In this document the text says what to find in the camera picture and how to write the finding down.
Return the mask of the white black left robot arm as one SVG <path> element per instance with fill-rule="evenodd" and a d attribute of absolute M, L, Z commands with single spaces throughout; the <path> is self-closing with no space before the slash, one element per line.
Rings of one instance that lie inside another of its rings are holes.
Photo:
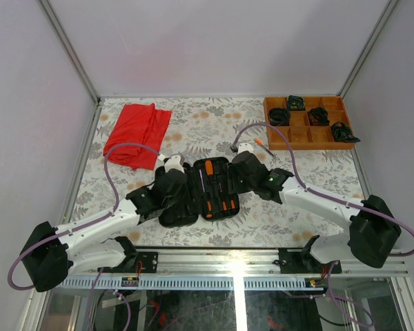
<path fill-rule="evenodd" d="M 101 212 L 96 219 L 88 217 L 57 227 L 47 221 L 37 225 L 21 250 L 32 288 L 51 290 L 69 274 L 88 269 L 133 270 L 135 249 L 120 234 L 183 201 L 187 181 L 184 171 L 171 169 L 155 179 L 152 187 L 133 190 L 115 209 Z"/>

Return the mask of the black orange stubby screwdriver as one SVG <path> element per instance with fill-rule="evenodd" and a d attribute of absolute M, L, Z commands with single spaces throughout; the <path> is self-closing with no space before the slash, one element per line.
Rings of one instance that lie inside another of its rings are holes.
<path fill-rule="evenodd" d="M 213 170 L 213 163 L 212 163 L 211 160 L 207 160 L 205 162 L 205 171 L 206 171 L 206 175 L 208 177 L 209 184 L 213 185 L 214 170 Z"/>

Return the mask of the black plastic tool case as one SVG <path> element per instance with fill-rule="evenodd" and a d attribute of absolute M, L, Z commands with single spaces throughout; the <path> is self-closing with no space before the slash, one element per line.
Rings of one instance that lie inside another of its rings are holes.
<path fill-rule="evenodd" d="M 211 160 L 213 163 L 213 185 L 208 182 L 208 177 L 205 171 L 205 162 Z M 229 160 L 226 157 L 213 157 L 207 159 L 200 159 L 193 164 L 184 162 L 184 172 L 188 176 L 188 193 L 190 201 L 188 205 L 176 207 L 165 211 L 159 216 L 159 223 L 166 228 L 181 227 L 185 225 L 192 225 L 196 223 L 199 217 L 213 222 L 223 219 L 231 218 L 239 213 L 239 195 L 228 192 L 228 173 L 227 165 Z M 213 208 L 213 217 L 206 218 L 207 206 L 206 198 L 202 190 L 199 170 L 202 171 L 204 177 L 204 185 Z M 219 182 L 224 191 L 225 200 L 227 203 L 227 211 L 223 211 L 221 200 L 219 197 Z M 230 200 L 235 202 L 235 209 L 232 210 Z"/>

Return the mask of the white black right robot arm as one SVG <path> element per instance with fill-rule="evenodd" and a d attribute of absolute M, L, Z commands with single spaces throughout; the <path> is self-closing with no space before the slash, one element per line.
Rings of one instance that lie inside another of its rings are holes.
<path fill-rule="evenodd" d="M 300 261 L 309 272 L 347 259 L 381 268 L 402 233 L 389 221 L 391 211 L 381 198 L 344 200 L 328 191 L 315 194 L 314 187 L 302 186 L 292 172 L 269 170 L 251 152 L 239 153 L 228 165 L 228 173 L 230 188 L 237 194 L 254 192 L 265 201 L 301 208 L 342 228 L 339 234 L 314 235 L 308 240 Z"/>

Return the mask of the large black handled screwdriver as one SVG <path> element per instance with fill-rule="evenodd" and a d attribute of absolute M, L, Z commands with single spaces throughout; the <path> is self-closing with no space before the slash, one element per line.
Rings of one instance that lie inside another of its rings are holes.
<path fill-rule="evenodd" d="M 203 174 L 202 174 L 201 170 L 199 170 L 199 175 L 200 175 L 200 179 L 201 179 L 202 190 L 203 190 L 203 193 L 204 193 L 205 198 L 206 198 L 206 206 L 207 206 L 207 210 L 208 210 L 206 212 L 206 218 L 211 219 L 213 217 L 213 208 L 212 208 L 210 200 L 208 199 L 208 195 L 207 195 L 205 185 L 204 185 L 204 177 L 203 177 Z"/>

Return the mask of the small orange precision screwdriver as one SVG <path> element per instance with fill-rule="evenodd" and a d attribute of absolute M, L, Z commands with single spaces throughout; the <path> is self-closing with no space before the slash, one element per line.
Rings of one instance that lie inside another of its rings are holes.
<path fill-rule="evenodd" d="M 275 158 L 275 155 L 259 140 L 259 139 L 254 139 L 254 142 L 261 148 L 263 149 L 268 155 L 270 155 L 272 158 Z"/>

